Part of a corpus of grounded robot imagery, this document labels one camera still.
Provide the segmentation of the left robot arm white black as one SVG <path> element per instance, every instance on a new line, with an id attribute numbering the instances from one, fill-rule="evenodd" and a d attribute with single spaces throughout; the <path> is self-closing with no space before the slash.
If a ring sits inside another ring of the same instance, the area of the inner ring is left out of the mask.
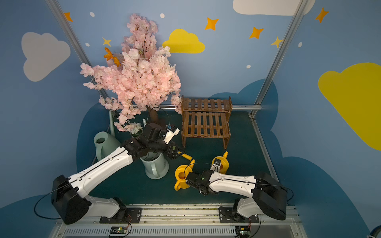
<path id="1" fill-rule="evenodd" d="M 90 192 L 120 169 L 132 164 L 149 152 L 159 152 L 176 159 L 185 151 L 172 141 L 131 138 L 103 160 L 68 178 L 58 176 L 53 181 L 51 203 L 66 225 L 85 217 L 100 217 L 106 222 L 122 222 L 126 206 L 119 198 L 99 198 Z"/>

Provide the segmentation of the brown wooden slatted shelf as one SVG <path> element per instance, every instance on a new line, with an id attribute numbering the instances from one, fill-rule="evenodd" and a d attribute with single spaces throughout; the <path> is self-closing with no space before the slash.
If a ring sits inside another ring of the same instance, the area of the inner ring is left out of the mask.
<path id="1" fill-rule="evenodd" d="M 229 120 L 232 100 L 181 98 L 182 145 L 187 138 L 218 138 L 227 149 L 231 138 Z"/>

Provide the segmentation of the pale blue watering can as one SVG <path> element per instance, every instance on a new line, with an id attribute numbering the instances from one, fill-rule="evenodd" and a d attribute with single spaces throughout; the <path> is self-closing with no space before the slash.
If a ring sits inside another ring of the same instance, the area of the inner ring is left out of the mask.
<path id="1" fill-rule="evenodd" d="M 169 165 L 163 152 L 166 148 L 165 136 L 166 130 L 162 126 L 149 123 L 139 137 L 139 141 L 143 145 L 139 157 L 145 167 L 145 173 L 150 179 L 161 179 L 168 173 Z"/>

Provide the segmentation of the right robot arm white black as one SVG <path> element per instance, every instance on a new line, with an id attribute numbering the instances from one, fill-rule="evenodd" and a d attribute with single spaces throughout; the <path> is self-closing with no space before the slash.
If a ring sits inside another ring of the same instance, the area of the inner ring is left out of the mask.
<path id="1" fill-rule="evenodd" d="M 267 173 L 241 177 L 206 170 L 202 174 L 189 173 L 186 184 L 203 195 L 228 192 L 244 196 L 236 206 L 243 217 L 249 218 L 260 210 L 273 219 L 286 219 L 287 188 Z"/>

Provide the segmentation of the yellow watering can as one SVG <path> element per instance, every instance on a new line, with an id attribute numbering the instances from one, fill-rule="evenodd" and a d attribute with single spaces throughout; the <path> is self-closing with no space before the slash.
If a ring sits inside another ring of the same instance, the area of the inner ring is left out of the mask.
<path id="1" fill-rule="evenodd" d="M 223 154 L 223 156 L 216 156 L 215 157 L 216 159 L 220 159 L 221 160 L 221 169 L 220 169 L 220 173 L 221 174 L 226 174 L 226 172 L 227 172 L 227 170 L 229 168 L 229 162 L 227 160 L 227 156 L 228 156 L 228 151 L 226 151 Z"/>
<path id="2" fill-rule="evenodd" d="M 187 189 L 190 186 L 186 183 L 186 178 L 189 173 L 193 172 L 193 167 L 195 164 L 195 160 L 191 160 L 189 165 L 181 165 L 175 171 L 176 183 L 174 185 L 175 191 L 179 191 L 180 189 Z"/>

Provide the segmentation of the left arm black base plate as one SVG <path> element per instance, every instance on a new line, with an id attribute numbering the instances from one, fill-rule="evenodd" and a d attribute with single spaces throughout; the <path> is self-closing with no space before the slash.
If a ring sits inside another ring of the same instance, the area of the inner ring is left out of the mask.
<path id="1" fill-rule="evenodd" d="M 102 216 L 100 224 L 138 224 L 141 218 L 142 208 L 123 207 L 113 217 Z"/>

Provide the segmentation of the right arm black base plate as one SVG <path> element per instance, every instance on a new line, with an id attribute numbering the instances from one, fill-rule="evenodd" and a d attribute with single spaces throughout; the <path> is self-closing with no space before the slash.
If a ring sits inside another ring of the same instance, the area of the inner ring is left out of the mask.
<path id="1" fill-rule="evenodd" d="M 227 224 L 227 223 L 249 224 L 250 222 L 257 224 L 260 222 L 260 218 L 261 218 L 261 216 L 257 214 L 251 216 L 250 218 L 246 218 L 238 214 L 237 212 L 234 212 L 232 207 L 220 206 L 218 208 L 218 212 L 219 212 L 219 221 L 222 224 Z"/>

